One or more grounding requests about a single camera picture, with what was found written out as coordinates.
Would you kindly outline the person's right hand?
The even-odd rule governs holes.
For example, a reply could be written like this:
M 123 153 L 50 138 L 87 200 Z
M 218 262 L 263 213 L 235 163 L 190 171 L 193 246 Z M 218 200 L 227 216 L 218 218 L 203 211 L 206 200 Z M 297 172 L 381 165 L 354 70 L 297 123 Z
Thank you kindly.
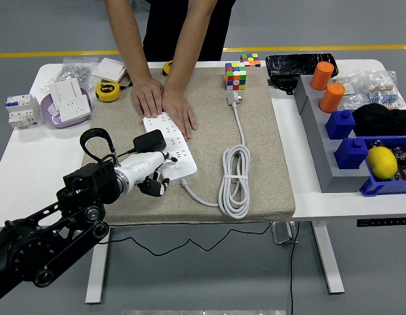
M 163 86 L 152 77 L 132 81 L 132 103 L 141 117 L 157 117 L 163 111 Z

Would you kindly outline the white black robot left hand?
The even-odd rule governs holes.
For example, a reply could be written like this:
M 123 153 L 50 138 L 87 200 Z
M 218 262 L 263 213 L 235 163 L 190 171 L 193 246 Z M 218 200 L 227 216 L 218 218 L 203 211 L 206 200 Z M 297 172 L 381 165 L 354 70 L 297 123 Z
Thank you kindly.
M 146 152 L 133 154 L 115 167 L 115 173 L 121 191 L 120 196 L 126 196 L 134 186 L 148 196 L 160 197 L 169 187 L 170 179 L 161 182 L 158 179 L 158 169 L 166 162 L 177 162 L 168 152 Z

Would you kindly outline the person's left hand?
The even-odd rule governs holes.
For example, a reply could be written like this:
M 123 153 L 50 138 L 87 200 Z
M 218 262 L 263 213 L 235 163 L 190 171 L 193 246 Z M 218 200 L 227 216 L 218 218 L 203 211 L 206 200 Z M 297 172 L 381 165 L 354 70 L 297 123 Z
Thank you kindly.
M 184 91 L 166 84 L 162 93 L 162 109 L 170 115 L 184 139 L 191 139 L 192 131 L 197 129 L 197 122 Z

